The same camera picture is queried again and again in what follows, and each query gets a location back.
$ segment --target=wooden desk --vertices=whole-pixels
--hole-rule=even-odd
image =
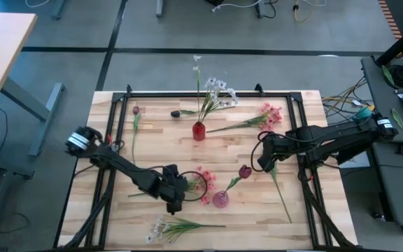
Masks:
[[[64,89],[63,84],[55,84],[48,102],[44,105],[8,78],[8,73],[20,54],[35,21],[35,14],[0,13],[0,92],[41,121],[38,136],[32,141],[29,150],[30,155],[40,153],[55,105]]]
[[[303,91],[302,94],[309,124],[326,126],[320,93]],[[88,126],[105,132],[111,97],[112,92],[94,94]],[[242,164],[249,165],[250,152],[257,143],[256,136],[260,132],[259,129],[243,128],[210,133],[204,141],[197,142],[192,139],[191,130],[196,121],[195,115],[182,116],[179,119],[169,115],[170,111],[177,109],[197,110],[196,98],[129,98],[128,101],[128,114],[123,133],[126,146],[121,150],[121,155],[128,160],[132,158],[132,108],[139,106],[141,120],[135,146],[136,165],[151,167],[174,163],[178,165],[179,172],[192,171],[201,165],[216,174],[218,177],[216,185],[219,190],[226,188],[231,178],[237,176]],[[283,121],[277,125],[275,131],[284,133],[289,130],[291,126],[287,101],[281,98],[241,98],[236,108],[211,113],[206,118],[205,125],[207,129],[216,129],[252,118],[259,113],[259,108],[265,101],[282,107]],[[258,150],[255,159],[262,153],[262,148]],[[76,171],[88,165],[88,160],[79,160]],[[278,186],[287,204],[292,223],[288,220],[271,176],[252,173],[250,178],[240,181],[228,191],[229,205],[224,209],[217,209],[212,204],[202,206],[200,202],[184,202],[183,210],[176,214],[177,217],[227,227],[195,230],[183,234],[175,244],[146,243],[146,235],[150,232],[151,225],[160,214],[166,213],[165,203],[145,195],[128,197],[139,191],[129,177],[118,172],[105,249],[311,249],[306,208],[297,172],[298,164],[295,157],[278,163]],[[322,167],[318,172],[327,213],[345,236],[356,243],[339,170]],[[59,245],[69,242],[88,217],[96,177],[97,168],[94,168],[84,171],[73,180]],[[316,220],[318,235],[322,241],[317,216]],[[94,242],[99,237],[99,228],[96,230]]]

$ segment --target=concrete floor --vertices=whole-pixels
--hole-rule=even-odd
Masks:
[[[250,1],[238,1],[247,4]],[[38,22],[27,46],[106,48],[110,41],[121,0],[70,0],[60,21],[50,19],[55,1],[27,8],[24,1],[0,1],[0,11],[35,12]],[[300,15],[310,6],[301,2]],[[349,55],[382,52],[393,42],[377,0],[327,2],[304,23],[293,21],[292,1],[275,5],[274,19],[259,20],[253,9],[212,8],[202,0],[166,0],[164,16],[155,17],[154,0],[129,0],[120,25],[117,48],[208,48],[344,51]],[[202,74],[227,81],[237,90],[261,83],[268,90],[320,90],[335,95],[362,77],[359,57],[298,55],[203,55]],[[0,213],[0,229],[20,224],[13,212],[28,216],[31,225],[11,234],[0,234],[0,249],[35,251],[52,246],[76,160],[64,153],[64,142],[84,125],[105,53],[23,52],[10,77],[39,100],[45,101],[56,82],[66,86],[52,127],[39,157],[27,157],[31,132],[37,121],[0,94],[0,107],[8,114],[8,139],[1,159],[34,170],[34,179],[14,179],[6,207]],[[192,54],[114,53],[103,90],[194,90]],[[371,99],[367,87],[358,90]],[[0,115],[0,142],[4,131]],[[330,122],[340,118],[330,118]],[[392,223],[372,220],[369,210],[377,189],[368,171],[344,178],[346,195],[360,245],[371,249],[403,251],[403,235]]]

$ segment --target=desk leg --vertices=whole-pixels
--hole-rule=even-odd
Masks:
[[[55,3],[54,11],[52,12],[52,18],[54,20],[59,20],[62,18],[63,8],[66,4],[66,1],[67,0],[57,0],[57,3]]]
[[[49,96],[48,103],[46,103],[46,106],[44,106],[17,83],[14,83],[10,78],[7,78],[6,82],[4,83],[1,93],[6,95],[16,104],[20,105],[23,109],[41,121],[38,134],[31,143],[29,155],[37,156],[40,153],[41,145],[43,144],[48,126],[52,120],[55,107],[57,106],[57,102],[63,89],[63,84],[56,83]]]
[[[157,18],[162,16],[162,6],[164,5],[164,0],[157,0]]]
[[[257,9],[259,10],[259,18],[263,18],[265,16],[265,0],[262,0],[258,3]]]

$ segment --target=black metal frame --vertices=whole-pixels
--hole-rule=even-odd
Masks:
[[[288,111],[289,111],[289,118],[290,118],[290,124],[292,128],[297,128],[297,121],[295,118],[295,110],[293,106],[293,102],[296,102],[299,108],[299,116],[301,118],[301,124],[303,126],[307,126],[307,119],[306,119],[306,114],[304,110],[304,104],[302,100],[302,94],[301,92],[264,92],[261,85],[257,84],[255,91],[251,92],[240,92],[238,93],[240,97],[280,97],[280,98],[285,98],[288,104]],[[108,135],[111,134],[112,129],[113,129],[113,121],[114,121],[114,115],[115,115],[115,110],[118,102],[122,102],[122,108],[121,108],[121,113],[120,113],[120,119],[119,119],[119,125],[118,125],[118,131],[116,134],[116,141],[120,141],[122,139],[122,129],[123,129],[123,122],[125,120],[125,111],[127,108],[127,100],[129,98],[153,98],[153,97],[197,97],[197,93],[188,93],[188,92],[132,92],[132,89],[130,86],[127,87],[127,92],[115,92],[113,93],[113,98],[111,102],[111,107],[110,107],[110,113],[108,117],[108,122],[107,122],[107,128],[106,128],[106,134],[105,134],[105,142],[108,143]],[[306,163],[304,160],[302,162],[302,157],[297,156],[298,159],[298,165],[299,165],[299,171],[301,174],[301,178],[304,180],[307,180],[306,176],[306,168],[309,167],[309,164]],[[59,224],[59,229],[57,231],[55,243],[54,243],[54,249],[53,250],[59,250],[61,251],[64,249],[65,251],[100,251],[104,250],[105,246],[105,241],[106,241],[106,232],[108,229],[108,219],[109,219],[109,214],[110,214],[110,207],[111,207],[111,197],[113,195],[113,186],[115,183],[115,171],[111,170],[109,179],[108,179],[108,184],[106,187],[106,192],[101,198],[101,188],[104,180],[104,173],[105,171],[103,169],[99,170],[99,173],[97,174],[97,180],[96,180],[96,186],[94,189],[94,197],[93,197],[93,203],[92,203],[92,211],[89,216],[89,218],[85,221],[85,223],[90,222],[91,226],[90,228],[86,230],[80,230],[85,232],[84,235],[87,237],[85,240],[85,246],[83,247],[78,247],[79,244],[82,241],[82,238],[80,241],[76,242],[73,244],[74,246],[69,246],[67,248],[57,248],[58,241],[59,241],[59,236],[62,231],[62,224],[64,221],[64,214],[66,212],[66,206],[67,206],[67,201],[69,199],[69,193],[71,192],[71,187],[72,187],[72,182],[69,187],[68,191],[68,196],[66,199],[66,204],[64,206],[64,210],[62,213],[62,219]],[[313,184],[315,187],[315,195],[316,199],[318,200],[319,205],[325,210],[325,204],[323,200],[323,194],[321,191],[321,186],[320,186],[320,181],[318,179],[318,172],[316,170],[312,170],[311,175],[313,177]],[[304,203],[306,206],[306,214],[307,214],[307,221],[309,224],[309,230],[311,233],[311,242],[313,249],[316,249],[318,247],[321,247],[320,242],[318,241],[318,234],[317,234],[317,229],[315,225],[315,218],[313,215],[313,207],[311,203],[307,200],[304,191],[305,190],[310,190],[306,189],[304,186],[303,188],[303,196],[304,196]],[[101,222],[101,232],[99,236],[99,241],[97,245],[93,245],[93,236],[94,236],[94,221],[98,214],[100,213],[102,207],[104,207],[104,214]],[[322,228],[323,228],[323,233],[325,237],[325,246],[323,248],[333,248],[332,246],[332,238],[330,235],[330,231],[327,229],[326,225],[324,222],[321,221]]]

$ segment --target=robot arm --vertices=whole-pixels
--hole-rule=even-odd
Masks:
[[[390,141],[399,132],[389,119],[380,114],[360,122],[346,122],[329,127],[303,126],[285,135],[267,133],[258,139],[263,143],[262,156],[257,160],[265,172],[270,172],[276,160],[284,161],[294,154],[304,153],[308,163],[316,168],[333,153],[339,164],[367,150],[375,141]]]
[[[100,169],[114,168],[129,176],[138,189],[151,197],[161,197],[167,202],[167,212],[181,211],[188,181],[179,176],[174,164],[163,167],[142,169],[121,157],[111,146],[102,142],[100,132],[91,127],[79,127],[66,142],[67,153],[77,158],[90,158],[90,162]],[[163,168],[163,173],[153,170]]]

